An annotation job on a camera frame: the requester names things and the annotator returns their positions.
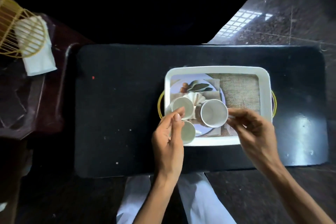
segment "forearm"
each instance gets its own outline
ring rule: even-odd
[[[161,223],[175,185],[158,175],[133,223]]]
[[[279,193],[295,223],[334,223],[281,163],[270,167],[265,175]]]

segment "hand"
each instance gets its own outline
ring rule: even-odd
[[[164,116],[152,137],[156,175],[163,177],[173,186],[179,179],[183,164],[181,130],[184,122],[181,118],[184,113],[185,109],[181,107]]]
[[[271,168],[282,167],[277,149],[277,138],[271,122],[250,109],[228,108],[227,123],[238,133],[246,155],[263,174]]]

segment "white cup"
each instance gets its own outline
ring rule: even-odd
[[[184,126],[182,127],[181,138],[183,144],[188,144],[195,139],[196,134],[201,134],[201,132],[196,130],[195,126],[190,121],[184,120],[183,122]]]
[[[194,104],[190,99],[185,97],[176,98],[170,103],[168,109],[170,109],[169,112],[173,112],[183,106],[185,108],[185,114],[182,120],[187,120],[194,114]]]
[[[229,112],[222,101],[209,99],[196,107],[195,117],[205,127],[219,128],[228,120]]]

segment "dark red surface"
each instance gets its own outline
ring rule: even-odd
[[[47,22],[57,70],[27,76],[21,59],[0,56],[0,137],[23,139],[32,132],[52,134],[64,126],[63,87],[68,57],[93,42],[61,22]]]

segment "left hand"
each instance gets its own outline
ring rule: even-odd
[[[163,177],[174,186],[179,179],[183,164],[184,149],[181,131],[184,122],[181,118],[184,113],[185,109],[181,107],[164,116],[152,137],[156,175]]]

